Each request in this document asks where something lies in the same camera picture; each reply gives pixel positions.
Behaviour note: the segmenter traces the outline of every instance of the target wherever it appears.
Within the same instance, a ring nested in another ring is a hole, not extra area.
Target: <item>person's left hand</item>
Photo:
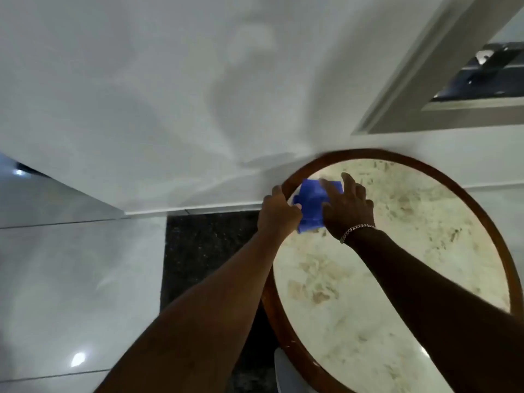
[[[282,240],[297,230],[302,219],[302,206],[289,205],[280,186],[273,187],[272,195],[265,196],[258,215],[258,231],[276,233]]]

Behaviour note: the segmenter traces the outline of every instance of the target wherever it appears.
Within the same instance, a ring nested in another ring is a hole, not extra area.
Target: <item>person's left arm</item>
[[[258,232],[212,275],[174,300],[118,361],[96,393],[220,392],[244,346],[278,248],[302,214],[280,188]]]

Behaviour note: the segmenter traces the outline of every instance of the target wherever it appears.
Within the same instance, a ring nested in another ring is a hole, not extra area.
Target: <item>black granite floor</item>
[[[256,232],[257,218],[258,212],[169,217],[161,309],[237,252]],[[277,391],[273,360],[277,347],[277,339],[260,305],[232,374],[235,392]]]

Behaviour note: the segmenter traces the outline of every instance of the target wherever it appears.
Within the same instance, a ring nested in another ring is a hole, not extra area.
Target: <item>brown wooden rim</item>
[[[320,171],[329,165],[354,159],[393,161],[409,166],[436,179],[457,195],[481,221],[481,224],[491,237],[493,244],[495,244],[504,271],[506,272],[506,279],[508,280],[510,312],[516,318],[524,320],[524,300],[522,297],[520,279],[511,254],[506,243],[502,239],[500,232],[493,221],[489,218],[486,211],[484,211],[482,207],[464,189],[462,189],[462,187],[459,186],[458,183],[432,166],[424,164],[414,158],[381,149],[334,151],[326,153],[316,160],[311,161],[292,174],[291,177],[282,184],[282,191],[285,197],[289,199],[298,186],[302,184],[302,181],[310,177],[313,173]],[[278,297],[273,269],[271,269],[264,286],[262,304],[267,313],[269,323],[277,335],[280,346],[284,349],[287,357],[311,387],[319,393],[354,393],[353,390],[344,386],[324,370],[324,368],[322,368],[309,354],[302,342],[300,342],[300,339],[285,315],[284,308]]]

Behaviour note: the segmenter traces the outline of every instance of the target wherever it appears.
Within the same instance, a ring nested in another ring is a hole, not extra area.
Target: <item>cleaning cloth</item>
[[[343,193],[342,182],[331,181],[340,193]],[[302,205],[302,220],[298,225],[298,232],[324,227],[322,218],[322,203],[329,203],[329,197],[320,182],[316,179],[304,179],[300,191],[293,198],[293,204]]]

